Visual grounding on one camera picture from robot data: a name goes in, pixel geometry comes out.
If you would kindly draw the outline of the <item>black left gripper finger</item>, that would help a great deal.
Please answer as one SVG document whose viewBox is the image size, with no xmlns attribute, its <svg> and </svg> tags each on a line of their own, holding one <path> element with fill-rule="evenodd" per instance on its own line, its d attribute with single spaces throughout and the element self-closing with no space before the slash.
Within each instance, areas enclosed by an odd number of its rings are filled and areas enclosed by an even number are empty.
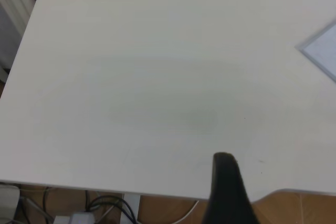
<svg viewBox="0 0 336 224">
<path fill-rule="evenodd" d="M 202 223 L 259 223 L 234 156 L 214 154 L 212 168 L 211 193 Z"/>
</svg>

